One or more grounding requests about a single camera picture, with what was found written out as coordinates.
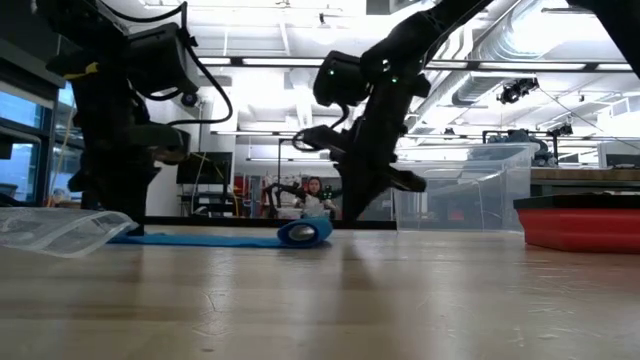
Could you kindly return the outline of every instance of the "rolled blue cloth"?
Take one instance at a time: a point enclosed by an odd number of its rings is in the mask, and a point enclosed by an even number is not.
[[[237,248],[313,248],[324,243],[333,226],[326,217],[305,218],[281,227],[276,237],[218,236],[218,235],[121,235],[110,244],[209,246]]]

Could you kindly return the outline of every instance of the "wooden table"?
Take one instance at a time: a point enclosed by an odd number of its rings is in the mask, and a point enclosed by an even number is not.
[[[0,359],[640,358],[638,256],[517,235],[338,231],[332,242],[107,245],[76,260],[2,249]]]
[[[531,169],[532,196],[606,190],[640,191],[640,170]]]

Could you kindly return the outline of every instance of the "window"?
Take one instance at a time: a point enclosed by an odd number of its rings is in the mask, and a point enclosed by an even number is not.
[[[0,160],[0,187],[15,189],[13,198],[34,201],[34,183],[38,162],[38,145],[13,144],[11,159]]]
[[[71,83],[67,82],[65,88],[60,89],[58,92],[58,107],[55,114],[55,131],[57,135],[66,135],[69,116],[72,116],[72,109],[76,109],[73,98],[73,89],[71,88]],[[80,128],[73,126],[73,121],[71,122],[69,138],[82,140],[82,132],[80,131]]]
[[[0,118],[40,128],[43,117],[43,106],[0,91]]]
[[[58,161],[60,156],[62,156],[62,163],[60,166],[60,171],[56,174],[58,170]],[[56,145],[53,148],[53,162],[51,163],[51,174],[49,175],[49,181],[51,186],[51,182],[53,182],[53,194],[54,196],[61,197],[65,201],[80,201],[82,198],[82,193],[72,193],[69,191],[69,180],[73,175],[80,170],[80,155],[82,154],[82,150],[74,149],[66,147],[64,151],[61,149],[60,145]]]

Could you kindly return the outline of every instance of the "clear plastic bin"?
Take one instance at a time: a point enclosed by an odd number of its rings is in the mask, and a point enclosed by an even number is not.
[[[420,150],[428,161],[396,166],[427,181],[424,193],[394,191],[398,230],[522,232],[513,200],[530,196],[531,159],[538,148],[480,144]]]
[[[81,257],[136,223],[113,211],[0,209],[0,245],[59,257]]]

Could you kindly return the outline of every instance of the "black cable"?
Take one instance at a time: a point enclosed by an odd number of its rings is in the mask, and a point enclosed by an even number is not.
[[[331,125],[332,129],[335,129],[336,127],[338,127],[338,125],[342,124],[343,122],[345,122],[347,120],[347,118],[349,117],[349,107],[347,105],[344,104],[338,104],[338,106],[340,106],[340,109],[342,109],[342,117],[340,119],[338,119],[338,121],[334,122],[333,125]]]
[[[582,116],[580,116],[580,115],[576,114],[573,110],[569,109],[567,106],[565,106],[563,103],[561,103],[561,102],[560,102],[560,100],[558,100],[558,99],[556,99],[555,97],[551,96],[548,92],[544,91],[542,88],[538,88],[538,89],[539,89],[540,91],[542,91],[542,93],[543,93],[543,94],[547,95],[547,97],[549,97],[549,99],[553,100],[556,104],[560,105],[563,109],[565,109],[565,110],[567,110],[569,113],[571,113],[571,115],[573,115],[574,117],[577,117],[578,119],[580,119],[580,120],[584,121],[585,123],[587,123],[587,125],[589,125],[589,126],[591,126],[591,127],[595,128],[595,129],[597,129],[598,131],[600,131],[600,132],[601,132],[601,133],[603,133],[603,134],[606,134],[606,133],[607,133],[606,131],[602,130],[598,125],[596,125],[596,124],[592,123],[591,121],[586,120],[586,119],[585,119],[585,118],[583,118]],[[618,138],[618,137],[612,136],[612,135],[608,135],[608,136],[611,136],[611,137],[612,137],[613,139],[615,139],[616,141],[619,141],[619,142],[621,142],[621,143],[623,143],[623,144],[625,144],[625,145],[627,145],[627,146],[630,146],[630,147],[632,147],[632,148],[634,148],[634,149],[636,149],[636,150],[640,151],[640,147],[638,147],[638,146],[636,146],[636,145],[634,145],[634,144],[632,144],[632,143],[630,143],[630,142],[624,141],[624,140],[622,140],[622,139],[620,139],[620,138]]]
[[[302,137],[302,133],[304,132],[304,130],[300,130],[298,131],[295,135],[293,135],[293,138],[291,139],[291,145],[293,145],[293,148],[300,151],[300,152],[318,152],[322,149],[316,149],[316,148],[303,148],[300,146],[300,142],[302,141],[300,138]]]
[[[338,106],[340,106],[340,109],[342,109],[342,116],[340,117],[340,119],[338,119],[338,121],[334,122],[330,128],[331,129],[335,129],[336,127],[338,127],[338,125],[342,124],[343,122],[345,122],[347,120],[347,118],[349,117],[349,107],[347,105],[344,104],[338,104]],[[293,145],[293,148],[300,151],[300,152],[318,152],[322,149],[318,149],[318,148],[314,148],[314,147],[310,147],[310,148],[304,148],[300,146],[300,142],[302,141],[300,138],[303,135],[304,130],[300,130],[298,131],[293,138],[291,139],[291,144]]]
[[[182,94],[182,91],[180,90],[175,90],[172,91],[166,95],[160,95],[160,96],[156,96],[156,95],[151,95],[151,94],[142,94],[142,96],[146,97],[149,100],[153,100],[153,101],[167,101],[167,100],[171,100],[174,97],[178,96]]]
[[[175,15],[178,15],[182,11],[186,10],[186,3],[182,3],[182,5],[178,6],[177,8],[175,8],[175,9],[173,9],[171,11],[169,11],[166,14],[154,16],[152,18],[137,18],[137,17],[125,15],[125,14],[115,10],[114,8],[112,8],[111,6],[109,6],[107,4],[104,4],[104,6],[106,6],[107,9],[109,9],[109,11],[111,11],[115,16],[117,16],[117,17],[119,17],[121,19],[124,19],[124,20],[127,20],[127,21],[131,21],[131,22],[143,23],[143,24],[166,20],[166,19],[168,19],[168,18],[170,18],[172,16],[175,16]]]
[[[162,21],[162,20],[168,19],[168,18],[170,18],[172,16],[175,16],[175,15],[181,13],[181,12],[184,13],[184,12],[187,11],[187,3],[183,2],[180,6],[178,6],[177,8],[169,11],[166,14],[155,16],[155,17],[152,17],[152,18],[136,18],[136,17],[133,17],[133,16],[125,15],[125,14],[119,12],[119,11],[116,11],[116,10],[114,10],[113,8],[111,8],[110,6],[108,6],[106,4],[105,4],[105,6],[111,12],[113,12],[113,14],[116,15],[117,17],[122,18],[122,19],[127,20],[127,21],[137,22],[137,23],[152,23],[152,22]],[[229,112],[227,113],[227,115],[225,117],[223,117],[221,119],[213,119],[213,120],[204,120],[204,119],[176,120],[176,121],[172,121],[172,122],[168,123],[167,125],[175,126],[175,125],[182,125],[182,124],[220,124],[220,123],[223,123],[223,122],[231,119],[231,117],[233,116],[233,105],[231,104],[231,100],[229,99],[229,96],[224,91],[222,86],[220,86],[218,81],[213,77],[213,75],[211,75],[211,73],[209,72],[209,69],[207,69],[207,67],[204,66],[202,61],[200,61],[200,59],[198,58],[198,55],[196,55],[195,51],[193,50],[193,47],[189,43],[189,39],[182,39],[182,40],[183,40],[183,45],[184,45],[185,49],[189,53],[189,56],[193,59],[193,61],[195,62],[196,66],[198,67],[198,69],[200,69],[200,71],[202,71],[202,73],[207,78],[207,80],[209,80],[211,85],[213,85],[213,87],[220,93],[220,95],[222,96],[222,100],[224,100],[225,104],[227,105],[227,109],[229,109]],[[143,94],[143,95],[145,97],[149,98],[150,100],[153,100],[153,101],[165,101],[165,100],[173,99],[174,97],[176,97],[176,96],[178,96],[180,94],[181,94],[181,92],[179,90],[176,90],[174,92],[171,92],[171,93],[169,93],[167,95],[162,95],[162,96],[154,96],[154,95],[150,95],[150,94],[149,95]]]
[[[231,119],[231,116],[233,116],[233,105],[231,104],[231,100],[229,99],[229,96],[224,91],[222,86],[220,86],[218,81],[213,77],[213,75],[211,75],[211,73],[209,72],[209,69],[207,69],[207,67],[204,66],[204,64],[200,61],[200,59],[198,59],[198,56],[196,55],[195,51],[193,51],[193,48],[191,46],[187,46],[186,48],[187,48],[187,52],[189,53],[189,56],[191,56],[193,61],[196,63],[196,66],[198,67],[198,69],[200,69],[200,71],[202,71],[202,73],[207,78],[207,80],[209,80],[211,85],[213,85],[213,87],[216,88],[216,90],[220,93],[220,95],[222,96],[222,100],[227,105],[227,109],[229,109],[229,112],[227,113],[227,115],[225,117],[223,117],[221,119],[214,119],[214,120],[203,120],[203,119],[176,120],[176,121],[172,121],[172,122],[168,123],[167,125],[174,126],[174,125],[181,125],[181,124],[220,124],[220,123],[223,123],[223,122]]]

